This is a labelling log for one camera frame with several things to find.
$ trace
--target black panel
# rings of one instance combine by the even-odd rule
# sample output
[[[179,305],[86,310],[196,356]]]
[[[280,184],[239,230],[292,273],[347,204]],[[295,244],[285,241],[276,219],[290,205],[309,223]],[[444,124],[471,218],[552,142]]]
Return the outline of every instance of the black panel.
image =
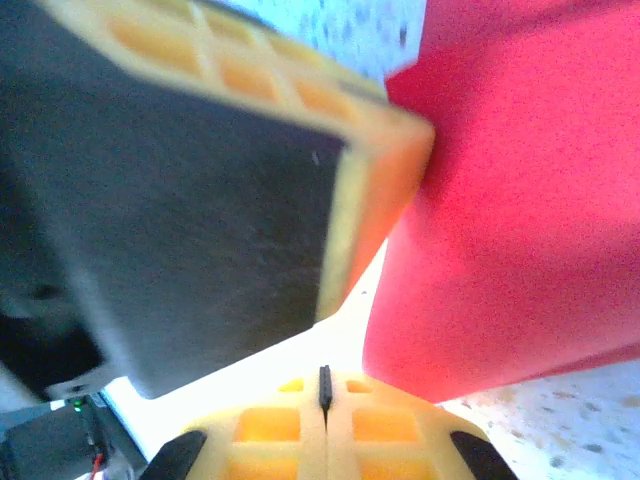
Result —
[[[518,480],[496,448],[467,432],[453,432],[453,444],[476,480]]]
[[[91,470],[93,449],[71,406],[11,428],[7,448],[19,480],[66,480]]]
[[[203,432],[194,431],[165,443],[140,480],[185,480],[206,439]]]
[[[7,442],[0,443],[0,480],[20,480],[16,472],[13,452]]]
[[[0,69],[0,175],[88,351],[155,397],[312,326],[341,140],[140,82],[28,3]]]

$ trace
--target yellow honeycomb structure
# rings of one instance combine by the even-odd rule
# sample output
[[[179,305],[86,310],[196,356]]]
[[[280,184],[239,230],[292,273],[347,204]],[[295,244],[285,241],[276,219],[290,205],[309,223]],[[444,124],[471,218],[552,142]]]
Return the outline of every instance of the yellow honeycomb structure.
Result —
[[[318,377],[295,379],[257,406],[194,421],[207,440],[187,480],[473,480],[451,441],[475,425],[364,374],[332,372],[325,426]]]
[[[131,75],[346,142],[317,302],[317,319],[333,314],[415,194],[434,141],[432,126],[389,105],[378,85],[333,60],[204,3],[41,4]]]

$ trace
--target speckled floor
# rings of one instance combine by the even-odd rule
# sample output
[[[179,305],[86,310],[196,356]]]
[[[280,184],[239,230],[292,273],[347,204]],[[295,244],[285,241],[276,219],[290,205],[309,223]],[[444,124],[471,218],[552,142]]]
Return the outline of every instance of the speckled floor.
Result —
[[[228,3],[379,81],[416,58],[425,11],[424,0]],[[360,368],[381,261],[344,308],[310,332],[159,400],[142,400],[125,379],[113,382],[107,392],[145,454],[153,456],[188,418],[247,400],[279,379],[324,362]],[[275,373],[257,375],[264,371]],[[444,406],[484,428],[522,480],[640,478],[640,361],[476,393]]]

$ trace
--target red foam block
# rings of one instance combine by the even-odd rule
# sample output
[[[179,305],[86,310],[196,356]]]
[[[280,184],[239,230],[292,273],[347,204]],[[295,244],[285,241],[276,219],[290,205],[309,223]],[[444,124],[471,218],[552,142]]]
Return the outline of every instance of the red foam block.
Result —
[[[372,376],[440,401],[640,353],[640,6],[425,53],[437,132],[389,242]]]
[[[432,0],[427,2],[421,53],[454,43],[545,28],[628,0]]]

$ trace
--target red wire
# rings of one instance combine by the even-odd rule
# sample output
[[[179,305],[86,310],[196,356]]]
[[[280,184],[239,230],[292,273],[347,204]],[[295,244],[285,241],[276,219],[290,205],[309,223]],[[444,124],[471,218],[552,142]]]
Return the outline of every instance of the red wire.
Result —
[[[96,474],[98,473],[98,469],[100,468],[101,463],[102,463],[102,454],[99,453],[96,456],[95,462],[93,462],[93,471],[91,472],[91,476],[89,477],[89,480],[93,480],[96,477]]]

